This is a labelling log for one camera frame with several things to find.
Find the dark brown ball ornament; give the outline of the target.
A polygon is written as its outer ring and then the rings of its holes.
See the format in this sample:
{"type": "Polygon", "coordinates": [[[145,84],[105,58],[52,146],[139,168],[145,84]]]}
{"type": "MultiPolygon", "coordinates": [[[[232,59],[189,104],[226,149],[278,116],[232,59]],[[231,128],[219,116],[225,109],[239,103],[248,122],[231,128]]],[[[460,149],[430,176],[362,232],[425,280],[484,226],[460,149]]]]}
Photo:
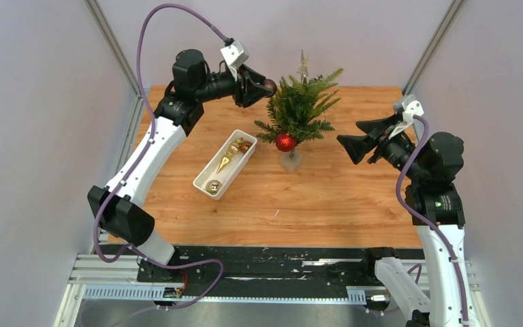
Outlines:
{"type": "Polygon", "coordinates": [[[273,96],[276,93],[277,85],[276,85],[275,81],[273,81],[271,79],[265,79],[263,81],[263,85],[266,88],[270,89],[270,96],[273,96]]]}

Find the small green christmas tree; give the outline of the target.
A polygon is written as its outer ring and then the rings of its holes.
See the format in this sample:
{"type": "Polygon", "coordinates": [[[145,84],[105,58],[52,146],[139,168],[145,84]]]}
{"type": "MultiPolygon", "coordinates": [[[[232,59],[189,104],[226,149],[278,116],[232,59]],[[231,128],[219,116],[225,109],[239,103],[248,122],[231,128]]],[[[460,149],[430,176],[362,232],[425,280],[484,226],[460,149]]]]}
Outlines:
{"type": "Polygon", "coordinates": [[[323,140],[324,134],[334,131],[330,121],[326,119],[326,111],[340,101],[336,96],[338,78],[343,68],[338,68],[327,76],[318,75],[308,78],[306,84],[300,78],[282,77],[275,95],[266,104],[266,114],[269,122],[254,121],[260,128],[256,138],[264,143],[275,144],[279,133],[292,135],[297,145],[294,150],[281,152],[280,165],[286,172],[296,172],[302,164],[302,154],[298,147],[306,141],[323,140]]]}

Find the silver star ornament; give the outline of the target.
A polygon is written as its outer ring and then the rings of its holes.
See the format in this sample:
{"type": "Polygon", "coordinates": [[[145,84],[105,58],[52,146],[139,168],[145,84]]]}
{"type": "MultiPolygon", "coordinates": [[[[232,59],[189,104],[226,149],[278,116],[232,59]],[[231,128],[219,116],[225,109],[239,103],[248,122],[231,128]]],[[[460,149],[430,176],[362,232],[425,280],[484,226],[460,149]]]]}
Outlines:
{"type": "Polygon", "coordinates": [[[305,55],[304,51],[301,50],[300,55],[300,66],[297,73],[300,75],[300,82],[306,84],[308,82],[308,56],[305,55]]]}

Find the red glitter ball ornament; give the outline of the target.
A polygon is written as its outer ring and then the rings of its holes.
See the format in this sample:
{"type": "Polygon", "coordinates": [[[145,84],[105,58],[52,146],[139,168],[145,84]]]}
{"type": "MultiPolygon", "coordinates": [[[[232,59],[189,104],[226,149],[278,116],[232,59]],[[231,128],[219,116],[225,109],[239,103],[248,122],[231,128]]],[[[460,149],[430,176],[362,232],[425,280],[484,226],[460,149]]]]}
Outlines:
{"type": "Polygon", "coordinates": [[[281,152],[287,153],[295,149],[296,139],[288,133],[279,133],[275,139],[276,148],[281,152]]]}

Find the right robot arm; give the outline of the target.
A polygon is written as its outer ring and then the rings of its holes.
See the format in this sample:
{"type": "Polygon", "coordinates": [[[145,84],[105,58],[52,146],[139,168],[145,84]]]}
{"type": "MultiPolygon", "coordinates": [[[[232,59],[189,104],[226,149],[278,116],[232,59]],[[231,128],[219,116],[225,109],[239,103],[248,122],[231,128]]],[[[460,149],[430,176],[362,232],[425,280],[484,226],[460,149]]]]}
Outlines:
{"type": "Polygon", "coordinates": [[[362,265],[370,284],[382,284],[405,317],[408,326],[479,326],[471,298],[464,258],[462,200],[454,185],[464,160],[463,140],[447,132],[431,133],[427,121],[413,142],[398,131],[391,116],[359,121],[359,136],[339,135],[353,163],[386,160],[399,171],[395,192],[411,215],[422,243],[429,290],[424,292],[388,248],[376,248],[362,265]]]}

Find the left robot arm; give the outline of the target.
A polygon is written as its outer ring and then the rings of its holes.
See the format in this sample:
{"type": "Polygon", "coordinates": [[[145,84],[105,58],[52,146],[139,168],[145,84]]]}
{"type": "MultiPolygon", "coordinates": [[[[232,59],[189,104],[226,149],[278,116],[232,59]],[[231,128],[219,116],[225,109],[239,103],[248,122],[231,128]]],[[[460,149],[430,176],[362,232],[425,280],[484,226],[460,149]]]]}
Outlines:
{"type": "Polygon", "coordinates": [[[118,253],[135,251],[165,282],[180,276],[181,264],[173,258],[174,246],[158,233],[155,219],[142,209],[159,171],[204,114],[204,103],[232,97],[238,107],[247,108],[277,90],[273,80],[244,64],[245,51],[227,46],[222,55],[219,72],[210,70],[199,50],[176,55],[173,79],[157,108],[150,111],[150,127],[142,141],[104,187],[92,186],[87,194],[94,229],[125,240],[118,253]]]}

